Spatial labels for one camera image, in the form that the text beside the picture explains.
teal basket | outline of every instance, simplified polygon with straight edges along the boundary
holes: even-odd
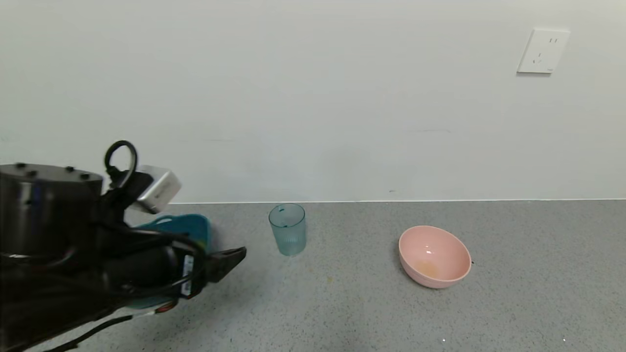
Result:
[[[174,232],[177,234],[186,233],[190,239],[204,248],[205,253],[213,252],[210,222],[200,214],[166,215],[153,222],[138,226],[137,229]],[[136,299],[127,306],[133,309],[145,309],[166,303],[169,300],[170,298],[168,297],[149,297]]]

pink bowl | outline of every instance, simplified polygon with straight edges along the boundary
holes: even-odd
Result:
[[[400,262],[411,279],[441,289],[464,278],[470,252],[456,236],[433,226],[415,226],[400,236]]]

white wall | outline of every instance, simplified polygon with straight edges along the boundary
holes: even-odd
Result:
[[[532,28],[570,29],[518,76]],[[621,0],[0,4],[0,163],[102,172],[121,138],[178,202],[626,197]]]

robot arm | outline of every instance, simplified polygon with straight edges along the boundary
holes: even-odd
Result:
[[[131,151],[125,171],[109,163],[121,146]],[[127,208],[158,212],[180,184],[165,169],[137,170],[126,141],[109,148],[105,166],[112,183],[101,195],[103,178],[95,173],[0,165],[0,351],[23,351],[134,299],[167,297],[173,307],[244,259],[244,247],[206,255],[186,234],[129,227]],[[114,320],[105,324],[124,321]]]

black cable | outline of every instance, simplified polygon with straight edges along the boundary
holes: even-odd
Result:
[[[179,285],[184,284],[187,281],[191,281],[195,279],[203,272],[205,268],[206,263],[204,260],[202,260],[204,257],[204,249],[202,249],[202,247],[199,244],[197,244],[196,242],[194,242],[187,236],[183,236],[181,234],[174,234],[171,232],[158,232],[158,231],[152,231],[152,230],[132,229],[130,227],[117,227],[117,226],[113,226],[109,224],[101,224],[101,225],[116,234],[160,236],[160,237],[170,239],[171,241],[181,242],[183,244],[188,245],[196,252],[196,255],[194,256],[194,258],[200,257],[199,263],[198,261],[194,261],[192,272],[190,274],[187,274],[181,277],[180,279],[176,281],[173,281],[169,284],[166,284],[164,286],[161,286],[155,289],[144,289],[144,290],[137,291],[137,292],[115,291],[115,290],[105,289],[103,287],[92,286],[91,284],[87,284],[87,283],[84,283],[82,281],[75,280],[75,279],[69,279],[63,276],[56,276],[56,275],[50,275],[50,274],[38,274],[38,273],[31,273],[30,275],[40,276],[43,279],[49,279],[52,281],[56,281],[60,284],[64,284],[66,286],[73,287],[75,289],[80,289],[82,291],[88,291],[90,293],[99,294],[103,296],[120,297],[120,298],[147,298],[147,297],[152,297],[152,296],[157,296],[159,294],[163,294]]]
[[[115,151],[118,150],[120,147],[126,147],[130,151],[130,165],[122,181],[117,183],[116,179],[121,174],[121,171],[118,170],[118,168],[116,168],[115,166],[111,166],[111,157],[113,156],[113,153],[115,153]],[[111,183],[111,186],[115,185],[111,188],[123,189],[126,187],[126,185],[128,185],[128,181],[137,170],[137,159],[137,149],[135,149],[135,146],[127,140],[118,140],[109,147],[109,149],[105,153],[105,167],[106,173],[109,174],[111,180],[113,181]]]
[[[81,336],[78,336],[77,338],[68,341],[60,346],[57,346],[53,349],[48,349],[45,352],[65,352],[65,351],[69,351],[71,349],[75,349],[78,348],[78,344],[83,342],[84,340],[92,337],[93,335],[99,333],[100,331],[113,326],[115,324],[119,324],[119,323],[123,323],[125,321],[129,321],[133,318],[139,318],[142,316],[148,316],[148,315],[154,315],[154,314],[161,314],[161,313],[165,313],[168,310],[170,310],[171,308],[173,308],[176,304],[174,303],[172,305],[172,302],[166,303],[163,306],[160,306],[159,308],[156,308],[153,311],[149,311],[147,313],[138,313],[138,314],[130,314],[130,315],[125,315],[125,316],[120,316],[119,318],[113,318],[111,320],[107,320],[104,323],[96,326],[95,328],[87,331],[86,333],[82,334]]]
[[[75,349],[78,348],[78,344],[83,342],[84,340],[92,337],[93,335],[99,333],[100,331],[108,328],[109,326],[115,325],[115,324],[119,324],[119,323],[123,323],[125,321],[129,321],[131,319],[133,319],[134,317],[132,315],[126,315],[126,316],[120,316],[119,318],[113,318],[111,320],[107,320],[104,323],[96,326],[95,328],[87,331],[86,333],[82,334],[81,336],[78,336],[77,338],[73,339],[72,341],[68,341],[64,344],[62,344],[61,346],[57,346],[53,349],[49,349],[45,352],[64,352],[64,351],[69,351],[71,349]]]
[[[15,258],[11,254],[6,254],[6,253],[0,253],[0,256],[5,258],[5,260],[7,261],[15,262],[17,266],[27,266],[28,269],[31,269],[31,270],[48,270],[48,269],[54,269],[55,267],[60,267],[63,264],[66,264],[72,258],[74,258],[75,254],[76,254],[76,248],[70,247],[67,251],[65,251],[65,254],[63,254],[63,257],[61,259],[50,261],[44,264],[31,264],[30,262],[28,262],[30,260],[34,260],[32,259],[33,256],[20,256],[20,257]]]

